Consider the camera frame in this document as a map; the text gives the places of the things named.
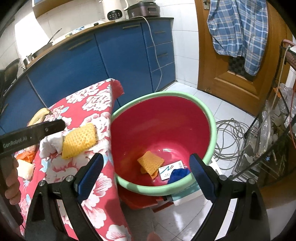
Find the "person's left hand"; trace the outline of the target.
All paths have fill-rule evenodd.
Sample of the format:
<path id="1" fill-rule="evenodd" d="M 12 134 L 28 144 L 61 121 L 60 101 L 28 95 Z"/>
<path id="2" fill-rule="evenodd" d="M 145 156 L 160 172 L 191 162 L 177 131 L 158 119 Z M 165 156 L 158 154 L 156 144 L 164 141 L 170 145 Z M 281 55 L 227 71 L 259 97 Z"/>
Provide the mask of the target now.
<path id="1" fill-rule="evenodd" d="M 19 164 L 16 158 L 13 158 L 13 168 L 6 178 L 7 190 L 5 191 L 5 197 L 10 201 L 11 205 L 17 205 L 21 199 L 20 182 L 18 180 L 18 168 Z"/>

